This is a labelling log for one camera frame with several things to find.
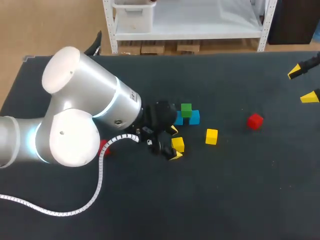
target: red cube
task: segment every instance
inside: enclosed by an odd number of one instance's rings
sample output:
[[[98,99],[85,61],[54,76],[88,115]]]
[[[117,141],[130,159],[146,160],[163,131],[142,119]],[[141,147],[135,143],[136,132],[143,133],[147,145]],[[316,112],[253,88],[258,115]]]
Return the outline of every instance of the red cube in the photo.
[[[264,123],[264,118],[259,114],[255,113],[248,118],[246,125],[253,130],[258,130],[263,123]]]
[[[100,147],[99,147],[98,154],[100,154],[102,148],[104,147],[104,145],[106,145],[107,142],[108,142],[108,141],[105,140],[105,139],[103,139],[103,140],[100,141]],[[106,156],[106,155],[109,155],[110,153],[111,153],[110,147],[108,147],[107,150],[105,151],[104,155]]]

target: blue cube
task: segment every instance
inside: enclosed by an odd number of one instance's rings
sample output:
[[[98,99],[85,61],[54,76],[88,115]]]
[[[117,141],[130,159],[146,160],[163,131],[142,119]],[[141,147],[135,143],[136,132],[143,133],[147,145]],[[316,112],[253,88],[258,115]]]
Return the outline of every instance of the blue cube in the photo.
[[[181,111],[176,111],[176,120],[173,125],[183,125],[184,119],[181,116]]]
[[[192,110],[192,115],[189,119],[189,125],[200,124],[200,113],[199,110]]]

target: white storage box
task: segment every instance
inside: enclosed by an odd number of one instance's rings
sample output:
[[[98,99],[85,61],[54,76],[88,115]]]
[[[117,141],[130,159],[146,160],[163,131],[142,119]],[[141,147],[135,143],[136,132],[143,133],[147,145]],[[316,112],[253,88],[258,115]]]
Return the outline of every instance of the white storage box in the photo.
[[[116,0],[118,27],[125,33],[149,33],[154,24],[156,2],[149,0]]]

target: green cube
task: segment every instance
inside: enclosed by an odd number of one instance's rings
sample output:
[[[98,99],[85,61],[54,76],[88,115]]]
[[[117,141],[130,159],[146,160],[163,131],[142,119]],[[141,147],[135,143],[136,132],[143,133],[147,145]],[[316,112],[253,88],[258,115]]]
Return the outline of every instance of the green cube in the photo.
[[[191,118],[191,116],[192,116],[192,104],[181,103],[181,117]]]

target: yellow cube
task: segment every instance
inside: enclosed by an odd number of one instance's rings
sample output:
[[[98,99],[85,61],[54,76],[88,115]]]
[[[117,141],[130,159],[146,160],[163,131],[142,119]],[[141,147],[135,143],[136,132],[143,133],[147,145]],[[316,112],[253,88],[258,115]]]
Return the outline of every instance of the yellow cube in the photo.
[[[218,140],[218,130],[216,129],[207,129],[205,136],[205,143],[216,145]]]
[[[183,153],[185,151],[185,144],[182,137],[175,137],[171,139],[172,148],[177,150],[179,153]]]

